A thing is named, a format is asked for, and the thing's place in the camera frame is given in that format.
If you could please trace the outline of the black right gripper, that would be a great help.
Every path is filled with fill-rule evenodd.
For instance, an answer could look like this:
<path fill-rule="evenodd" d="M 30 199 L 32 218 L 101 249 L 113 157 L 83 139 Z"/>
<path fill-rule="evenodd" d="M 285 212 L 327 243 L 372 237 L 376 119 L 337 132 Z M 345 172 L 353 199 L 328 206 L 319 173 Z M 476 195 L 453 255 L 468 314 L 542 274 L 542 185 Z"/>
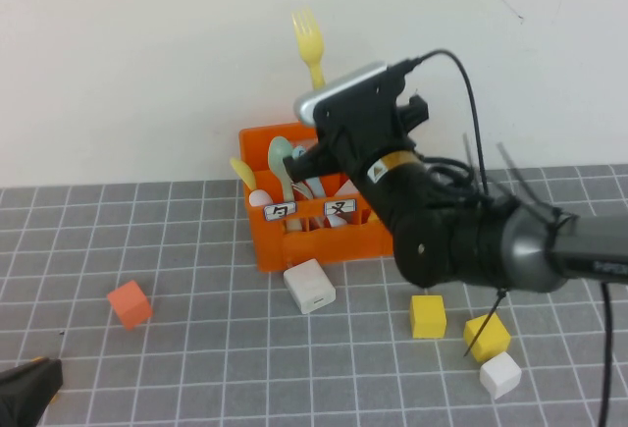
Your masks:
<path fill-rule="evenodd" d="M 429 118 L 423 100 L 399 107 L 406 71 L 353 71 L 294 102 L 294 114 L 314 128 L 318 142 L 297 159 L 288 158 L 292 178 L 343 172 L 354 178 L 389 152 L 415 147 L 408 134 Z"/>

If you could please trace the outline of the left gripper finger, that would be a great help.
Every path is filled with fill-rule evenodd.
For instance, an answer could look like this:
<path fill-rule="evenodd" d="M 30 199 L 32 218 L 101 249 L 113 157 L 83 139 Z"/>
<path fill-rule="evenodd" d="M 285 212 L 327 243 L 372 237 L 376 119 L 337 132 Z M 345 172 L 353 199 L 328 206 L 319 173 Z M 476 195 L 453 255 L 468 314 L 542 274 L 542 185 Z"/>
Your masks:
<path fill-rule="evenodd" d="M 1 397 L 1 426 L 36 426 L 51 400 L 7 400 Z"/>
<path fill-rule="evenodd" d="M 1 373 L 1 397 L 7 400 L 53 400 L 62 386 L 57 358 L 40 357 Z"/>

